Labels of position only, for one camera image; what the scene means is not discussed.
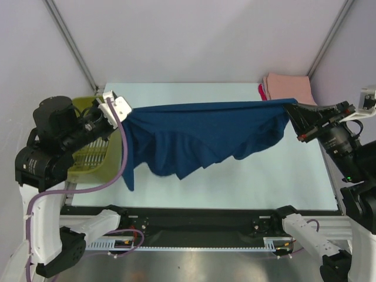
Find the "dark blue t shirt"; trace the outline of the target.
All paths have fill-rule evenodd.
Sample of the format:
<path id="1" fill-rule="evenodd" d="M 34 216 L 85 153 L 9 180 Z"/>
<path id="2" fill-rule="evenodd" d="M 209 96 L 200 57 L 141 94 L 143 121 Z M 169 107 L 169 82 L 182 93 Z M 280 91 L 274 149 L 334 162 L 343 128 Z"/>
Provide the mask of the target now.
<path id="1" fill-rule="evenodd" d="M 276 145 L 295 99 L 188 103 L 135 108 L 123 121 L 127 164 L 123 179 L 135 189 L 134 169 L 146 163 L 156 176 L 184 179 L 228 157 L 236 160 Z"/>

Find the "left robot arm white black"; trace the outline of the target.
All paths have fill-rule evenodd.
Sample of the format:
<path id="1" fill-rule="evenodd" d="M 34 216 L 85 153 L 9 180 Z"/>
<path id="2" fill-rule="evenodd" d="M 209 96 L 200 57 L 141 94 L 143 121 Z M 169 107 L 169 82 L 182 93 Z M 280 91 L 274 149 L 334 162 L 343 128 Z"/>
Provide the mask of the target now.
<path id="1" fill-rule="evenodd" d="M 127 101 L 113 92 L 95 99 L 84 112 L 66 96 L 47 98 L 34 110 L 35 128 L 15 158 L 28 243 L 27 281 L 32 273 L 52 278 L 73 267 L 88 244 L 111 231 L 122 235 L 129 230 L 129 219 L 115 206 L 74 227 L 61 226 L 59 219 L 74 153 L 121 129 L 131 111 Z"/>

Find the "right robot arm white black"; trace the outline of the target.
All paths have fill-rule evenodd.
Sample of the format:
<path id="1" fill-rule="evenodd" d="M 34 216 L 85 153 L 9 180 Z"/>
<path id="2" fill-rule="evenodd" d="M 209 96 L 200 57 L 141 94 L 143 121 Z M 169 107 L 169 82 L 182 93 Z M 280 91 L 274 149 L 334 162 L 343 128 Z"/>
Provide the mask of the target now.
<path id="1" fill-rule="evenodd" d="M 275 217 L 271 229 L 278 236 L 287 233 L 320 263 L 323 281 L 375 281 L 375 142 L 362 145 L 359 134 L 352 132 L 348 121 L 362 129 L 353 105 L 344 101 L 332 106 L 285 104 L 297 139 L 310 142 L 317 139 L 342 173 L 345 213 L 352 232 L 352 251 L 331 244 L 316 231 L 309 231 L 296 210 Z"/>

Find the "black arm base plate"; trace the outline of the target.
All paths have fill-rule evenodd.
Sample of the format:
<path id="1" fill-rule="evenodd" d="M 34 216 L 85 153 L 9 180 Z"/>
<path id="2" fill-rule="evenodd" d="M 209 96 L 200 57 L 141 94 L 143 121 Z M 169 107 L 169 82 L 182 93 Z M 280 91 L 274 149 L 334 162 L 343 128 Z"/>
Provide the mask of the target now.
<path id="1" fill-rule="evenodd" d="M 143 247 L 238 249 L 287 233 L 272 210 L 129 208 L 115 235 Z"/>

